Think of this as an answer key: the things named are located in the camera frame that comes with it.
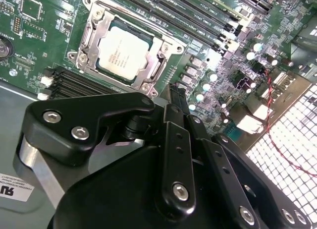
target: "perforated metal panel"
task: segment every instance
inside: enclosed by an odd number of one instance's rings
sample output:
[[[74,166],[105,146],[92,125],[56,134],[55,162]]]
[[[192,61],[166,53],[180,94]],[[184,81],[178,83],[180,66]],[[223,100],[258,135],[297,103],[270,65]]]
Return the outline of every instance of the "perforated metal panel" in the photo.
[[[317,85],[290,108],[270,133],[284,156],[317,174]],[[247,155],[317,227],[317,178],[292,167],[267,134]]]

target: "electrolytic capacitor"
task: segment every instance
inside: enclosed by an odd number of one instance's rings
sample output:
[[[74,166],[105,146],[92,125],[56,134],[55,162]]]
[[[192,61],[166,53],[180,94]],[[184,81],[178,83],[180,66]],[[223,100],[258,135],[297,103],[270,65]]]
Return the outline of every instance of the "electrolytic capacitor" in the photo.
[[[224,109],[227,107],[227,103],[222,97],[218,98],[218,102],[219,102],[219,105],[221,106],[221,108]]]
[[[281,63],[284,64],[284,65],[287,65],[288,67],[294,66],[294,62],[291,61],[291,60],[288,59],[288,58],[282,58],[282,59],[281,59]]]
[[[251,44],[251,49],[252,49],[254,52],[260,52],[260,51],[262,51],[262,49],[263,49],[263,44],[257,43],[257,42],[253,42],[253,43]]]
[[[200,102],[200,101],[204,100],[204,96],[201,94],[201,92],[196,92],[194,94],[194,96],[195,96],[197,102]]]
[[[209,91],[211,88],[210,84],[207,81],[203,81],[201,83],[201,87],[203,88],[204,91]]]
[[[275,59],[273,56],[267,56],[265,60],[272,66],[276,66],[278,64],[277,59]]]
[[[189,102],[189,103],[188,103],[188,108],[189,108],[189,110],[194,111],[194,110],[196,109],[195,103]]]
[[[248,79],[248,80],[247,80],[247,84],[248,84],[252,89],[255,88],[256,85],[257,85],[255,82],[253,82],[252,79]]]
[[[225,124],[227,124],[229,122],[229,119],[225,113],[220,113],[220,118],[221,118],[222,122]]]
[[[241,86],[241,88],[246,91],[247,94],[250,94],[252,92],[252,89],[249,87],[249,85],[244,84]]]
[[[253,59],[255,59],[256,54],[254,52],[247,51],[245,53],[245,56],[246,56],[247,60],[253,60]]]
[[[218,79],[217,74],[214,71],[210,71],[207,73],[207,77],[211,82],[215,82]]]

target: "ram slot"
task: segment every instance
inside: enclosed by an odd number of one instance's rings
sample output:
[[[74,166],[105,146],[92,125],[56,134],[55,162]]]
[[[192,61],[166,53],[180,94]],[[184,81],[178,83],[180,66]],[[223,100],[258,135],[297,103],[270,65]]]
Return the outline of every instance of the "ram slot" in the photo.
[[[180,21],[173,19],[173,18],[169,18],[169,16],[166,15],[166,13],[158,11],[157,9],[148,5],[147,3],[144,3],[140,0],[123,0],[123,1],[125,1],[127,3],[132,2],[132,3],[136,4],[137,6],[139,6],[139,8],[144,9],[146,12],[150,13],[153,17],[157,18],[158,20],[163,20],[164,22],[168,23],[169,25],[176,27],[177,29],[185,32],[191,38],[199,40],[202,44],[205,44],[206,46],[212,47],[214,49],[218,48],[218,46],[214,42],[214,40],[209,39],[203,33],[199,33],[197,31],[191,29],[190,27],[184,25],[183,22],[180,22]]]

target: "white label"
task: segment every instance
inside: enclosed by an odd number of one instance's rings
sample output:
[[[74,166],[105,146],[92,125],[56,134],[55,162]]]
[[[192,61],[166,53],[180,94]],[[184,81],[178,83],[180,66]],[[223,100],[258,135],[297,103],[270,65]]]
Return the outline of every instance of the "white label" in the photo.
[[[34,187],[20,178],[0,173],[0,197],[28,201]]]

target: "red wire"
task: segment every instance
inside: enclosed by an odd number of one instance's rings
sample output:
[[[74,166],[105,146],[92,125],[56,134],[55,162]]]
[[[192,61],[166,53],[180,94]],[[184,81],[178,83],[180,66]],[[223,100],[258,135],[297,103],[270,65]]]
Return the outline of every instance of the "red wire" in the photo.
[[[270,133],[270,128],[271,125],[269,123],[269,109],[271,106],[271,103],[273,101],[272,98],[272,92],[273,92],[273,86],[272,86],[272,79],[271,77],[268,75],[268,70],[265,71],[265,75],[267,76],[267,83],[268,83],[268,102],[267,102],[267,117],[266,117],[266,132],[268,134],[269,139],[271,140],[272,145],[274,146],[274,148],[277,150],[277,152],[281,155],[281,157],[283,157],[291,166],[293,166],[295,169],[300,170],[305,172],[306,174],[312,176],[312,177],[317,177],[317,174],[313,174],[310,173],[309,171],[305,170],[303,167],[301,167],[300,165],[296,165],[294,162],[290,161],[282,152],[281,150],[278,148],[278,146],[276,145],[276,143],[274,142],[271,133]]]

